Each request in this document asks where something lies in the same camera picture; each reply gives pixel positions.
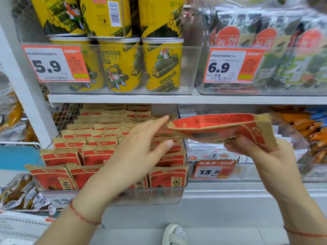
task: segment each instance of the orange price tag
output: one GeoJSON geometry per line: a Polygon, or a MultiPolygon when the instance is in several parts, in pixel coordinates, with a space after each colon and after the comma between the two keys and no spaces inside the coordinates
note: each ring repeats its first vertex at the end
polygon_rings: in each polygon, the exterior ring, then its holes
{"type": "Polygon", "coordinates": [[[254,48],[211,48],[203,81],[250,83],[265,51],[254,48]]]}
{"type": "Polygon", "coordinates": [[[80,46],[22,45],[39,82],[91,82],[80,46]]]}

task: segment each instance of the shelf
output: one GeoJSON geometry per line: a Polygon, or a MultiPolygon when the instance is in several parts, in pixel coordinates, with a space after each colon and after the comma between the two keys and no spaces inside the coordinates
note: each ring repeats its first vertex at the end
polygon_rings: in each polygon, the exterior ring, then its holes
{"type": "Polygon", "coordinates": [[[300,104],[325,105],[327,96],[260,96],[202,95],[194,89],[191,95],[127,94],[49,94],[50,103],[152,103],[152,104],[300,104]]]}

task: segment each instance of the yellow cylindrical container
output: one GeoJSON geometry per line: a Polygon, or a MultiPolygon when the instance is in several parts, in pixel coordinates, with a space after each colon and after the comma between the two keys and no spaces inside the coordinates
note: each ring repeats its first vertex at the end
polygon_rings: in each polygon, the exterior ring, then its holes
{"type": "Polygon", "coordinates": [[[182,36],[184,0],[139,0],[142,38],[182,36]]]}
{"type": "Polygon", "coordinates": [[[101,89],[104,86],[104,75],[102,72],[99,53],[96,46],[90,46],[92,39],[88,37],[50,37],[52,43],[56,44],[81,44],[81,51],[85,65],[91,79],[90,83],[69,83],[75,91],[85,92],[101,89]]]}
{"type": "Polygon", "coordinates": [[[47,36],[85,35],[77,0],[31,0],[47,36]]]}
{"type": "Polygon", "coordinates": [[[142,85],[140,38],[99,39],[100,55],[109,88],[129,92],[142,85]]]}
{"type": "Polygon", "coordinates": [[[88,37],[131,37],[129,0],[81,0],[88,37]]]}
{"type": "Polygon", "coordinates": [[[170,92],[180,88],[181,39],[142,39],[146,88],[154,92],[170,92]]]}

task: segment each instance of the white shoe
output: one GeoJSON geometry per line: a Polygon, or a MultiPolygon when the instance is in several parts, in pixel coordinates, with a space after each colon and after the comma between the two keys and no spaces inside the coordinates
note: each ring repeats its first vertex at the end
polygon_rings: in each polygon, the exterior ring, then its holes
{"type": "Polygon", "coordinates": [[[182,226],[171,223],[165,229],[162,245],[186,245],[186,234],[182,226]]]}

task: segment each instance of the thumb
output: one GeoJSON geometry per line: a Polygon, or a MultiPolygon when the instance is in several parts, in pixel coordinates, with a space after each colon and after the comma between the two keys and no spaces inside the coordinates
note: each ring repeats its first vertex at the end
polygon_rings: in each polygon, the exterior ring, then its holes
{"type": "Polygon", "coordinates": [[[165,142],[160,143],[157,148],[155,148],[153,151],[151,151],[148,155],[148,160],[151,163],[158,163],[161,157],[163,157],[171,147],[173,147],[174,141],[173,140],[167,140],[165,142]]]}
{"type": "Polygon", "coordinates": [[[235,143],[242,148],[242,150],[252,158],[257,164],[264,163],[267,161],[268,153],[259,148],[255,143],[245,136],[239,136],[235,143]]]}

